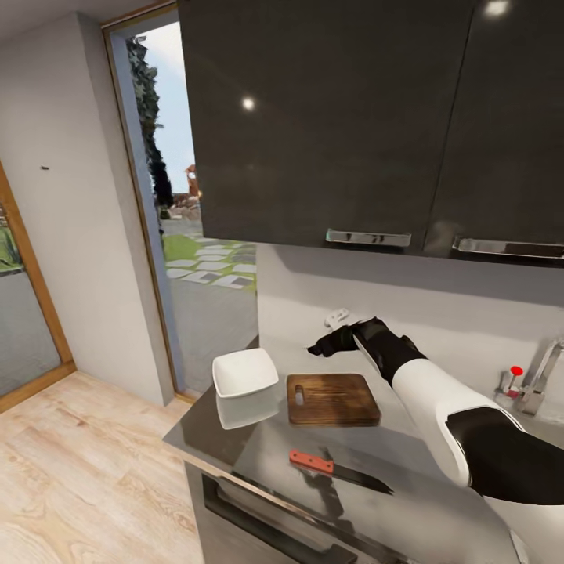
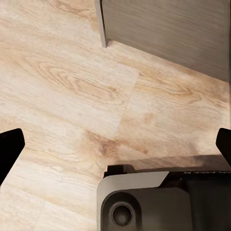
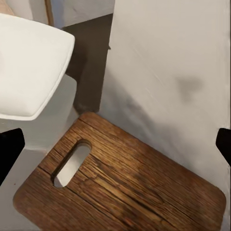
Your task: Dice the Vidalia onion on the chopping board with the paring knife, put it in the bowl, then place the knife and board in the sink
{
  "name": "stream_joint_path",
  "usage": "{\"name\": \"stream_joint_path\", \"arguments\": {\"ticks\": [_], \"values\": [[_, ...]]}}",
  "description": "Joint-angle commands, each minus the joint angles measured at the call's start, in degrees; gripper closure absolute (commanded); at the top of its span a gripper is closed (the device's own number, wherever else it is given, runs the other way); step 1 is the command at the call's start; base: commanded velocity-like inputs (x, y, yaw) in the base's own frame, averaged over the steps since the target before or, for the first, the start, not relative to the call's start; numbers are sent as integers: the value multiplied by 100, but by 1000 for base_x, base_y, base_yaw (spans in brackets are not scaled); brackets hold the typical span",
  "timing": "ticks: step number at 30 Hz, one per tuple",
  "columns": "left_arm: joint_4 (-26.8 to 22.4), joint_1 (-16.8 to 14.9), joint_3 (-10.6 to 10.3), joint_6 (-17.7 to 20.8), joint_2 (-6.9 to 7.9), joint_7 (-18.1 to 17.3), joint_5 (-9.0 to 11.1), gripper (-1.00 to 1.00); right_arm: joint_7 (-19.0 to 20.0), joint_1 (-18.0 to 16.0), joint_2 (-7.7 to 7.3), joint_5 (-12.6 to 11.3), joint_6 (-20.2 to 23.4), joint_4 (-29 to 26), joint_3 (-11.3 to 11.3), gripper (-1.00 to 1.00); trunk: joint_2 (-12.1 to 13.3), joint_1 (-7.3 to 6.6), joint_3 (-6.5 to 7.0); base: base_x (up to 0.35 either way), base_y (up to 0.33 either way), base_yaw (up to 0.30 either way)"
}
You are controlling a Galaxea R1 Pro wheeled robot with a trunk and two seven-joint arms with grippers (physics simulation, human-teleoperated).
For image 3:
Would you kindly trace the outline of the cutting board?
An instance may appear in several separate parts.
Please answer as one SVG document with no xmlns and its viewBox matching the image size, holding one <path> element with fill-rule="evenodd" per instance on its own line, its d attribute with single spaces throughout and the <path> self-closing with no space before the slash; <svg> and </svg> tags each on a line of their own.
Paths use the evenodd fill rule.
<svg viewBox="0 0 231 231">
<path fill-rule="evenodd" d="M 92 151 L 65 187 L 53 176 L 79 143 Z M 215 185 L 92 111 L 82 113 L 16 191 L 43 231 L 220 231 Z"/>
</svg>

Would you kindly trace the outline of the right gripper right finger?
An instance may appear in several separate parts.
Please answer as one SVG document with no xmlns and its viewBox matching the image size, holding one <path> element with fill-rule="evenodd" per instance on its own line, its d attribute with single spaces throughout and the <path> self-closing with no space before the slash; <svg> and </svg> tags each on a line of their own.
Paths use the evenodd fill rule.
<svg viewBox="0 0 231 231">
<path fill-rule="evenodd" d="M 219 129 L 216 146 L 231 166 L 231 130 L 226 128 Z"/>
</svg>

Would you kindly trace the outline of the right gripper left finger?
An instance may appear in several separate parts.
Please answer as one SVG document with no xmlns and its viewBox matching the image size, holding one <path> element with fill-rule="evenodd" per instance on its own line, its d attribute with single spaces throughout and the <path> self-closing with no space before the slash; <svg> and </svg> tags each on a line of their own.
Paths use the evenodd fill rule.
<svg viewBox="0 0 231 231">
<path fill-rule="evenodd" d="M 25 139 L 20 128 L 0 133 L 0 185 L 24 147 Z"/>
</svg>

